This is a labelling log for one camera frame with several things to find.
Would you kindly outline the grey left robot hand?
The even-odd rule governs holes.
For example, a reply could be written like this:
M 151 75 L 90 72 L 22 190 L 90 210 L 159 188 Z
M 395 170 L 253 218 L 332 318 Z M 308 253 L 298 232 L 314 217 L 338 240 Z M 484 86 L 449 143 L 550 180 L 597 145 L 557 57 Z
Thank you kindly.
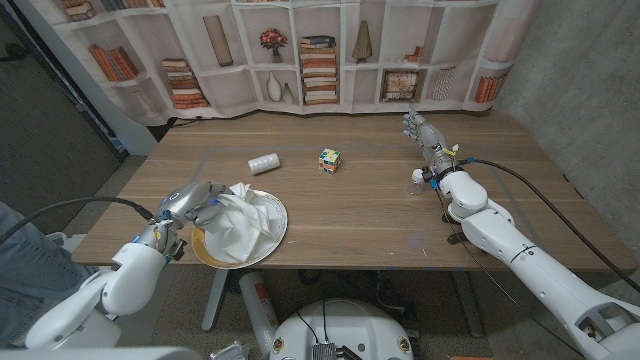
M 210 223 L 224 208 L 223 195 L 234 195 L 224 184 L 192 181 L 167 195 L 158 206 L 149 226 L 155 240 L 146 243 L 167 260 L 179 260 L 186 242 L 177 232 L 187 224 L 203 226 Z

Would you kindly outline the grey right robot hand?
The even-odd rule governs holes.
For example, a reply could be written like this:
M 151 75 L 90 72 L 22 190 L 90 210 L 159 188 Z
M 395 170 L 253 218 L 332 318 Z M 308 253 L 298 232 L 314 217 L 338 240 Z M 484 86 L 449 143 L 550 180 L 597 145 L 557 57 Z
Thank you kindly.
M 419 145 L 424 158 L 435 174 L 441 174 L 454 167 L 457 144 L 450 147 L 443 134 L 411 108 L 404 115 L 403 124 L 404 135 Z

